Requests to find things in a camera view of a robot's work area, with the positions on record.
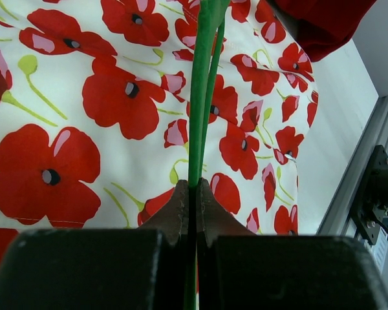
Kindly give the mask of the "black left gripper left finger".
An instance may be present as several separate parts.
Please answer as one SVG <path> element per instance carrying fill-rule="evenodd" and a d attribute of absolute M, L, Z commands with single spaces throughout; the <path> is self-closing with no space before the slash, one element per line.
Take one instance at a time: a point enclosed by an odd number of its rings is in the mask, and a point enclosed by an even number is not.
<path fill-rule="evenodd" d="M 188 184 L 136 229 L 36 229 L 0 264 L 0 309 L 188 309 Z"/>

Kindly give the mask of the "red poppy print cloth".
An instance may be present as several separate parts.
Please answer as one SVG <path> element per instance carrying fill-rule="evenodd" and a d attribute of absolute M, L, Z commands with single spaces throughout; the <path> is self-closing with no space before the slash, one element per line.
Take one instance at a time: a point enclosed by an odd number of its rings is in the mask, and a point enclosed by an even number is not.
<path fill-rule="evenodd" d="M 0 1 L 0 262 L 35 228 L 135 228 L 188 177 L 199 1 Z M 297 234 L 318 102 L 266 1 L 225 15 L 203 176 L 256 234 Z"/>

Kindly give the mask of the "green clothes hanger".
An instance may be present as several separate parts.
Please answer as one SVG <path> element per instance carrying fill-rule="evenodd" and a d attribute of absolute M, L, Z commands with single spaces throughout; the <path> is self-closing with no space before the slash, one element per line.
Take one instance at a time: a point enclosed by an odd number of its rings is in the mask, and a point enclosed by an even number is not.
<path fill-rule="evenodd" d="M 197 188 L 202 178 L 211 101 L 229 1 L 201 1 L 191 73 L 188 160 L 188 265 L 184 309 L 197 307 Z"/>

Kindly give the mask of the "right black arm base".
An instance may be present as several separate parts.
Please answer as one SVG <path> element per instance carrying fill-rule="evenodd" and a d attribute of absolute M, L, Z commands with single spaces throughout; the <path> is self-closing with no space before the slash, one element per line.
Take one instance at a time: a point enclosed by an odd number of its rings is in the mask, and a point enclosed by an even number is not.
<path fill-rule="evenodd" d="M 383 145 L 374 147 L 350 213 L 369 245 L 376 245 L 380 232 L 388 235 L 388 155 Z"/>

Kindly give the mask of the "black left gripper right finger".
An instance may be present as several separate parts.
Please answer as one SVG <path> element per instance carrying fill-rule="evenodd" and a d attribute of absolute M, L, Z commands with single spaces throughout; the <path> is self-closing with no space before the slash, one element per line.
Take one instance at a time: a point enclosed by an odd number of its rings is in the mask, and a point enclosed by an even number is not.
<path fill-rule="evenodd" d="M 388 309 L 372 256 L 346 236 L 260 236 L 197 185 L 201 309 Z"/>

